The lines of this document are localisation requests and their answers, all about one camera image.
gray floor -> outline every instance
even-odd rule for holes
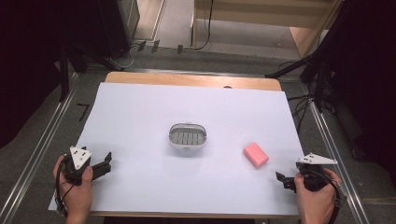
[[[174,6],[175,1],[168,0],[167,6]],[[166,10],[163,14],[163,20],[166,21]],[[171,35],[166,38],[165,31],[166,22],[159,27],[157,37],[159,37],[165,45],[173,46],[174,43],[181,43],[177,40],[172,42]],[[233,73],[245,74],[249,76],[258,76],[270,74],[283,67],[282,63],[288,60],[297,59],[296,50],[292,47],[290,37],[276,37],[272,35],[268,37],[268,41],[263,40],[263,44],[272,46],[271,43],[285,41],[281,46],[289,46],[290,50],[281,50],[277,46],[270,49],[255,48],[253,41],[249,42],[252,48],[239,48],[233,45],[240,45],[238,40],[233,39],[233,43],[227,46],[221,46],[221,35],[214,35],[211,39],[211,48],[217,51],[184,51],[177,55],[175,49],[159,49],[155,54],[150,53],[150,47],[137,52],[132,50],[134,63],[126,70],[132,69],[161,69],[161,70],[182,70],[196,72],[213,72],[213,73]],[[129,63],[131,59],[126,54],[117,60],[122,64]],[[100,82],[104,81],[106,74],[109,72],[102,65],[91,60],[89,62],[89,70],[86,74],[79,74],[79,82],[76,86],[76,92],[71,100],[69,107],[64,114],[62,122],[50,141],[47,152],[40,163],[32,183],[25,192],[18,211],[16,212],[12,223],[62,223],[64,220],[55,212],[48,211],[48,206],[53,193],[54,179],[51,171],[57,158],[66,153],[70,146],[73,146],[82,132],[86,118],[89,113],[81,119],[84,111],[83,106],[78,104],[94,103],[96,91]],[[303,85],[298,81],[301,69],[289,73],[287,76],[280,78],[282,89],[288,96],[299,96],[304,94]],[[0,204],[3,205],[7,201],[7,197],[13,186],[21,175],[25,164],[29,161],[40,140],[42,133],[45,131],[47,124],[56,107],[59,105],[60,88],[56,89],[48,96],[44,104],[29,119],[19,135],[8,144],[0,149]],[[290,102],[290,111],[294,112],[294,107],[299,101]],[[328,111],[324,112],[327,124],[331,130],[334,141],[340,150],[342,160],[346,165],[350,174],[352,183],[363,202],[365,212],[371,223],[396,223],[396,189],[391,185],[388,173],[373,162],[356,161],[351,154],[350,145],[343,133],[343,130],[336,116]],[[324,156],[328,155],[328,151],[323,143],[318,125],[314,121],[313,114],[308,110],[304,118],[301,133],[301,144],[304,153],[314,152]],[[89,223],[102,223],[101,217],[90,217]],[[354,217],[350,212],[348,202],[343,202],[343,206],[336,223],[354,223]],[[289,219],[273,219],[271,223],[297,223],[296,220]]]

white tabletop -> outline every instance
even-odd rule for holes
[[[207,131],[198,153],[169,144],[183,122]],[[243,154],[251,142],[269,157],[259,169]],[[78,147],[92,164],[113,153],[112,171],[93,181],[95,214],[298,215],[275,174],[295,176],[303,156],[282,91],[102,83]]]

small metal container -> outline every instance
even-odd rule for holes
[[[198,124],[175,124],[169,131],[169,142],[176,149],[183,151],[196,150],[206,143],[206,130]]]

human hand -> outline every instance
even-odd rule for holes
[[[341,184],[341,178],[332,170],[324,168],[331,180]],[[294,177],[297,189],[297,204],[304,224],[323,224],[329,221],[334,209],[334,188],[328,184],[319,191],[310,191],[304,186],[304,177]]]
[[[61,156],[53,168],[52,174],[55,178],[58,172],[58,167],[63,159],[64,156]],[[92,205],[92,176],[92,168],[91,166],[87,166],[82,174],[81,185],[74,186],[72,188],[72,185],[66,182],[64,173],[61,172],[59,183],[61,196],[63,197],[64,205],[66,206],[68,213],[66,223],[80,224],[86,222]]]

floor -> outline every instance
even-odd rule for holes
[[[203,51],[185,50],[182,54],[177,54],[175,49],[168,48],[174,48],[172,46],[176,44],[189,45],[188,31],[191,15],[188,10],[180,10],[180,17],[185,16],[187,21],[177,20],[177,18],[173,18],[171,11],[176,10],[177,6],[189,8],[187,4],[191,4],[191,2],[177,0],[165,2],[161,23],[156,34],[156,39],[161,40],[160,46],[163,48],[159,48],[156,53],[150,52],[150,46],[140,52],[133,49],[131,51],[134,59],[133,65],[126,68],[126,71],[160,69],[211,72],[223,75],[232,73],[238,76],[255,77],[274,73],[287,65],[288,62],[299,59],[291,35],[285,27],[263,26],[262,29],[265,30],[266,35],[252,32],[251,36],[242,38],[242,40],[251,38],[247,44],[247,41],[241,41],[241,36],[224,31],[227,27],[226,24],[217,26],[215,22],[212,26],[213,35],[209,42],[211,44],[208,46],[209,49]],[[177,28],[176,21],[186,24]],[[257,28],[242,26],[235,28],[236,25],[233,29],[237,34],[241,33],[238,29],[257,30]],[[131,56],[128,54],[118,59],[118,63],[122,64],[128,64],[130,61]],[[20,196],[17,198],[15,210],[6,214],[6,210],[3,209],[0,215],[0,220],[3,223],[64,222],[63,218],[55,212],[48,211],[54,184],[51,170],[59,155],[67,153],[69,147],[77,142],[94,103],[98,85],[105,80],[106,74],[109,72],[99,63],[90,59],[87,59],[87,62],[89,64],[87,73],[76,74],[71,78],[73,88],[67,104],[59,104],[60,88],[57,88],[33,114],[14,141],[0,149],[0,163],[2,164],[0,166],[2,172],[0,190],[3,192],[0,194],[0,204],[3,207],[7,205],[8,199],[15,199],[15,197],[10,197],[13,191],[14,195]],[[305,94],[304,86],[298,79],[300,74],[301,69],[292,71],[279,79],[282,90],[288,97]],[[294,112],[298,103],[299,101],[290,101],[291,113]],[[81,105],[90,105],[85,115],[85,106]],[[63,106],[65,112],[60,115],[60,119],[51,119],[54,113],[59,113],[58,108]],[[356,161],[337,117],[329,111],[325,111],[323,117],[326,119],[326,124],[341,154],[351,183],[360,196],[368,220],[354,218],[350,209],[351,201],[344,200],[336,223],[396,223],[396,216],[394,216],[396,189],[391,185],[388,173],[373,162]],[[43,139],[42,135],[48,131],[46,129],[49,123],[55,123],[56,132],[48,139]],[[322,133],[318,129],[315,113],[312,110],[307,110],[299,136],[304,153],[314,152],[329,156],[329,151],[322,139]],[[35,156],[41,148],[44,150]],[[27,166],[25,168],[26,164],[31,163],[36,163],[37,167]],[[23,174],[26,173],[31,173],[30,179],[23,178]],[[23,181],[27,183],[26,188],[15,188],[18,186],[16,184]],[[88,223],[103,223],[103,221],[102,217],[90,217]],[[257,223],[268,222],[267,220],[256,221]],[[297,220],[272,219],[271,223],[297,223]]]

